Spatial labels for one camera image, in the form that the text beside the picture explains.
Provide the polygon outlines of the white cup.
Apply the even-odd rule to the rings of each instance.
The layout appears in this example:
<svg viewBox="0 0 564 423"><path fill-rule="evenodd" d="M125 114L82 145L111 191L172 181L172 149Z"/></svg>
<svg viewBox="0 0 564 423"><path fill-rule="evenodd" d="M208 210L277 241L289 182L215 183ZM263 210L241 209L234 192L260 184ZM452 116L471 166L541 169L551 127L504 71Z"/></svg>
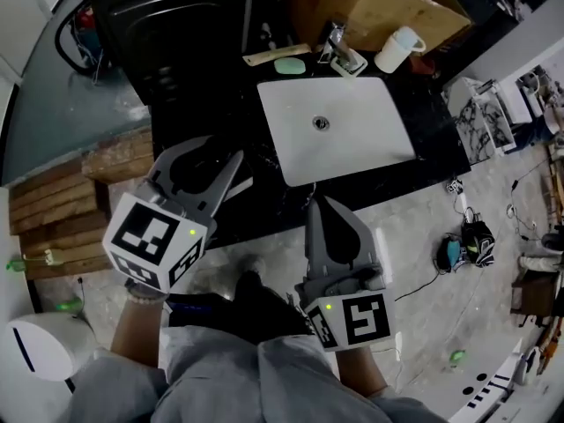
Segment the white cup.
<svg viewBox="0 0 564 423"><path fill-rule="evenodd" d="M375 66L387 74L393 73L412 53L427 49L425 41L409 26L398 28L375 55Z"/></svg>

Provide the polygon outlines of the person's left forearm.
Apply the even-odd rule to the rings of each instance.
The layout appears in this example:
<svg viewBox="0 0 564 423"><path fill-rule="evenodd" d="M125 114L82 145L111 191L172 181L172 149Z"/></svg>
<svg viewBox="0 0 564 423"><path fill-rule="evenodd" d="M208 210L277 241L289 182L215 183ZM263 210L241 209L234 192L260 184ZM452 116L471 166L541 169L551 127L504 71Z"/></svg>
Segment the person's left forearm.
<svg viewBox="0 0 564 423"><path fill-rule="evenodd" d="M147 367L157 367L163 301L128 299L122 310L110 352Z"/></svg>

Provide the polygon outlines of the person's black trousers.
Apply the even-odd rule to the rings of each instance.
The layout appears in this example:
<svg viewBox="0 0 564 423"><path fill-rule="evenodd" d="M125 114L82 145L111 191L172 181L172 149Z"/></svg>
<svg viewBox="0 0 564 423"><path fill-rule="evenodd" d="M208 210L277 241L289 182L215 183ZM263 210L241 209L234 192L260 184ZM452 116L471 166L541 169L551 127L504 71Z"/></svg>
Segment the person's black trousers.
<svg viewBox="0 0 564 423"><path fill-rule="evenodd" d="M171 327L220 330L254 345L313 333L300 310L265 286L255 271L243 272L232 300L217 293L172 294L167 304Z"/></svg>

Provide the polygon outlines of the black bag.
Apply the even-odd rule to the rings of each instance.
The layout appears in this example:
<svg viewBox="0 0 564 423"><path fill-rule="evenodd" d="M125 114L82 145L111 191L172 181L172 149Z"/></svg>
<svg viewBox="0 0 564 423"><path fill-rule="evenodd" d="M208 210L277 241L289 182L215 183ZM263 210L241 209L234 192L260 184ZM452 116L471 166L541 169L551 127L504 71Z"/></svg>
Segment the black bag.
<svg viewBox="0 0 564 423"><path fill-rule="evenodd" d="M457 271L463 265L486 268L494 263L495 239L483 221L464 222L460 234L446 234L434 264L440 272Z"/></svg>

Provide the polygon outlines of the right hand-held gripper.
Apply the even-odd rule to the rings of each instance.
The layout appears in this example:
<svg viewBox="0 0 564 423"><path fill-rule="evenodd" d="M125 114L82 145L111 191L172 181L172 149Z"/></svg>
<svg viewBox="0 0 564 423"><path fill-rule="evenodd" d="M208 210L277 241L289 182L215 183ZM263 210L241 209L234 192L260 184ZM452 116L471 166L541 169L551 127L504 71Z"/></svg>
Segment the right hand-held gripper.
<svg viewBox="0 0 564 423"><path fill-rule="evenodd" d="M371 266L330 275L376 264L374 237L353 211L330 197L314 198L308 207L306 257L309 277L296 291L324 351L391 339L394 304L382 271Z"/></svg>

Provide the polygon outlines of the white round appliance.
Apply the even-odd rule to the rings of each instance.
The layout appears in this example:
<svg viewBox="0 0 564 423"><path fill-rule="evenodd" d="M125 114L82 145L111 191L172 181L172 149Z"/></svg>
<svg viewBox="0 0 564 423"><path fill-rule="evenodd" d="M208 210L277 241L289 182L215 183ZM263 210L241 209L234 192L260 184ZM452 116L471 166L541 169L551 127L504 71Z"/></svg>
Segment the white round appliance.
<svg viewBox="0 0 564 423"><path fill-rule="evenodd" d="M99 347L88 323L69 313L40 313L7 325L28 371L42 380L62 382L74 376Z"/></svg>

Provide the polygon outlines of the white sink basin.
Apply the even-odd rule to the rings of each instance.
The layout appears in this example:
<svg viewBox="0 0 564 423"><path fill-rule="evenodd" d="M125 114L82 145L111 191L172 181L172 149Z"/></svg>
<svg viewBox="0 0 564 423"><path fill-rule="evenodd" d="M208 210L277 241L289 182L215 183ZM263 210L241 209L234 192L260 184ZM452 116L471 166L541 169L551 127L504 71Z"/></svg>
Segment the white sink basin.
<svg viewBox="0 0 564 423"><path fill-rule="evenodd" d="M416 157L390 92L378 77L278 80L258 84L257 91L290 187Z"/></svg>

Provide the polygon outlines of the wooden steps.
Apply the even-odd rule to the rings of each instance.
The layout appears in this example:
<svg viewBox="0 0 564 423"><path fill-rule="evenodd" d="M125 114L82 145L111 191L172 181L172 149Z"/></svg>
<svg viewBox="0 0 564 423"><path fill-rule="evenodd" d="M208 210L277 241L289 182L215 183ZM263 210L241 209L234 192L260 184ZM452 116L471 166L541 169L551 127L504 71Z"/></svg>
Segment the wooden steps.
<svg viewBox="0 0 564 423"><path fill-rule="evenodd" d="M143 128L101 141L12 187L9 223L26 262L26 279L110 269L102 247L110 220L108 188L144 176L152 164L152 132ZM46 249L63 250L66 262L46 265Z"/></svg>

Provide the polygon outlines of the white marble-pattern cabinet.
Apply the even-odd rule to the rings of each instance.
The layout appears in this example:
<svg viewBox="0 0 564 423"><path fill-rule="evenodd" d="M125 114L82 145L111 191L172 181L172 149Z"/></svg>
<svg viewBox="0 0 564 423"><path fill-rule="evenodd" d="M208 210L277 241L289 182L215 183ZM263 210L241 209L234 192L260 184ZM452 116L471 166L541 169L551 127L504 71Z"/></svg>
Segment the white marble-pattern cabinet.
<svg viewBox="0 0 564 423"><path fill-rule="evenodd" d="M459 77L443 90L471 166L516 148L496 81Z"/></svg>

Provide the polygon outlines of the chrome faucet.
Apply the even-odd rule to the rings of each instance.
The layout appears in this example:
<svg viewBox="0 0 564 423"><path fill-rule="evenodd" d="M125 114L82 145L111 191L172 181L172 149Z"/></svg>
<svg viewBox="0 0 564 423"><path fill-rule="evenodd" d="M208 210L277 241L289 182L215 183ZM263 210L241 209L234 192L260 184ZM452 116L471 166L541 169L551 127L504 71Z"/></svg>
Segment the chrome faucet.
<svg viewBox="0 0 564 423"><path fill-rule="evenodd" d="M335 56L348 60L352 57L352 50L345 43L345 24L328 21L317 44L317 62L330 63Z"/></svg>

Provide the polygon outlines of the green soap bar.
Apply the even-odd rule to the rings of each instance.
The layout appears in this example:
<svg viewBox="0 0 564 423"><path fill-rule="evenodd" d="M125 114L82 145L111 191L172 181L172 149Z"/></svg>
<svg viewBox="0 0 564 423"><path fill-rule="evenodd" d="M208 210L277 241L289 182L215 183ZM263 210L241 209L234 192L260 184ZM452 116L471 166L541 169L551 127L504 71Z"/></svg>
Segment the green soap bar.
<svg viewBox="0 0 564 423"><path fill-rule="evenodd" d="M282 57L273 63L275 71L280 75L302 75L306 72L306 64L296 57Z"/></svg>

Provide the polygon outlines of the brown wooden stool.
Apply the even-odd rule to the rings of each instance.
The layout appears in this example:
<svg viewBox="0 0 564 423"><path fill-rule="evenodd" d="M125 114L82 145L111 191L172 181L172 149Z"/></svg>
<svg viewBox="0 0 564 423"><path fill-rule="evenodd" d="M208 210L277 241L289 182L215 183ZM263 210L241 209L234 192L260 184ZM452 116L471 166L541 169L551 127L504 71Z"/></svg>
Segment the brown wooden stool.
<svg viewBox="0 0 564 423"><path fill-rule="evenodd" d="M510 313L523 315L523 327L529 318L539 328L553 314L554 302L560 290L560 273L549 271L522 271L511 285Z"/></svg>

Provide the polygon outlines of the large cardboard box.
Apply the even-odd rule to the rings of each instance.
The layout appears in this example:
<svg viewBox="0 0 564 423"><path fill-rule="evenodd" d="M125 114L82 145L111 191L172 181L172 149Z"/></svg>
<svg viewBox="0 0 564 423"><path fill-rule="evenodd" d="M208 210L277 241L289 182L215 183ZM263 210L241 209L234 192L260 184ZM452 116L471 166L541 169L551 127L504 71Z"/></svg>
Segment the large cardboard box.
<svg viewBox="0 0 564 423"><path fill-rule="evenodd" d="M426 51L453 41L471 26L457 0L282 0L300 43L314 47L331 21L345 24L345 42L355 50L378 51L408 26Z"/></svg>

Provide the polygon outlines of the black marble vanity counter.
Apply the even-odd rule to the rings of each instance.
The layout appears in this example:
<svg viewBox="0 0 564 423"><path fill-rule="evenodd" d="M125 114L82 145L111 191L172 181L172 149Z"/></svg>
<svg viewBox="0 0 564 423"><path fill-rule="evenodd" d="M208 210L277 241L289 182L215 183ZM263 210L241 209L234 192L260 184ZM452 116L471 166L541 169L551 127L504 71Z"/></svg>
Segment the black marble vanity counter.
<svg viewBox="0 0 564 423"><path fill-rule="evenodd" d="M308 203L318 195L359 210L443 182L470 169L455 124L431 81L411 74L406 67L386 74L369 64L358 77L378 77L384 82L411 139L415 159L299 187L288 186L257 86L278 80L341 77L330 66L318 64L312 55L304 55L303 59L307 70L302 75L280 75L267 63L249 66L252 70L249 114L244 122L232 133L194 136L214 136L228 149L242 150L241 171L253 181L248 189L219 207L215 216L217 229L211 241L213 248L303 226Z"/></svg>

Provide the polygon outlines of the person's grey shirt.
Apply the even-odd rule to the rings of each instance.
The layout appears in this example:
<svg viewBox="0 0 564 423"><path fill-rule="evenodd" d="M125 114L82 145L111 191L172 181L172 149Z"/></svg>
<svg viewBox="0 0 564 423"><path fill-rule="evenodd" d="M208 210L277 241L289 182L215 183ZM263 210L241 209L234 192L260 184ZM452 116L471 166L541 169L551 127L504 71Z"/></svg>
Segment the person's grey shirt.
<svg viewBox="0 0 564 423"><path fill-rule="evenodd" d="M391 388L347 388L314 336L253 345L197 326L165 332L167 370L100 353L59 423L447 423Z"/></svg>

